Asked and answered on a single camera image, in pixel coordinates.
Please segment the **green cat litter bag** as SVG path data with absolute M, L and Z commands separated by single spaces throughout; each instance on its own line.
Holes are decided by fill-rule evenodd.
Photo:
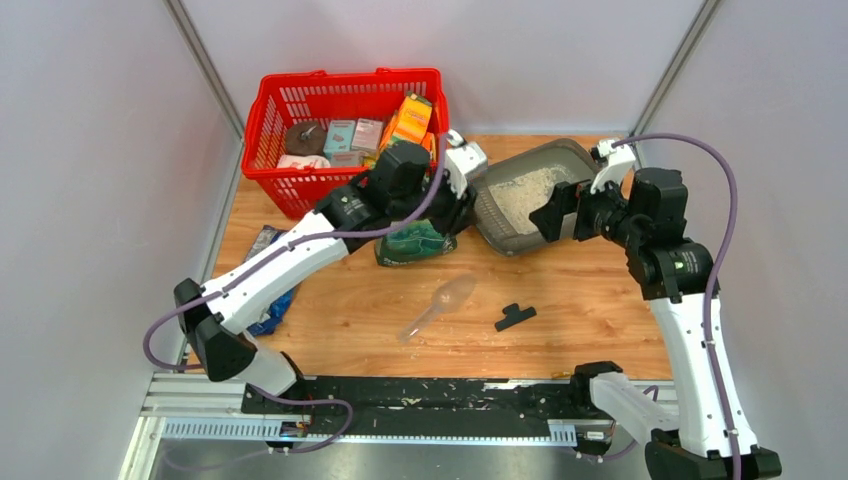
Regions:
M 439 233 L 430 220 L 416 220 L 403 229 L 378 238 L 374 254 L 378 265 L 395 267 L 447 255 L 457 246 L 455 236 Z

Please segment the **clear plastic scoop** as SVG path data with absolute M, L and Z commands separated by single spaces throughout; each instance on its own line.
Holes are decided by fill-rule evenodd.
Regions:
M 464 274 L 439 286 L 431 297 L 430 305 L 397 334 L 397 339 L 406 343 L 441 315 L 457 311 L 471 296 L 476 284 L 475 276 Z

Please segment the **black bag clip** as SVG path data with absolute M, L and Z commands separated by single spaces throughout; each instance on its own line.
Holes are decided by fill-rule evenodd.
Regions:
M 503 318 L 494 323 L 494 328 L 497 332 L 502 332 L 513 326 L 516 326 L 537 315 L 534 307 L 520 307 L 517 303 L 512 303 L 502 309 Z

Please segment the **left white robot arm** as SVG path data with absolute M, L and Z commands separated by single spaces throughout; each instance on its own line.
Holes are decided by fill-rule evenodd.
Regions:
M 430 161 L 424 147 L 399 141 L 247 262 L 204 284 L 180 282 L 176 315 L 206 377 L 240 379 L 266 392 L 279 413 L 299 411 L 306 390 L 298 369 L 284 353 L 259 345 L 249 326 L 310 275 L 415 220 L 428 220 L 442 235 L 467 228 L 476 199 L 472 179 L 487 167 L 486 154 L 465 142 L 440 153 L 437 166 Z

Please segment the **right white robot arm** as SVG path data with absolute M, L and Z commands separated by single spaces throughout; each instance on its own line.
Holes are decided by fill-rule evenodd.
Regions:
M 610 415 L 643 447 L 654 479 L 776 478 L 780 457 L 759 444 L 732 390 L 719 288 L 709 278 L 715 262 L 684 234 L 687 201 L 680 172 L 645 168 L 634 174 L 628 194 L 614 180 L 558 183 L 530 214 L 548 242 L 569 234 L 623 248 L 660 327 L 678 411 L 665 411 L 610 361 L 575 369 L 570 404 L 586 419 Z

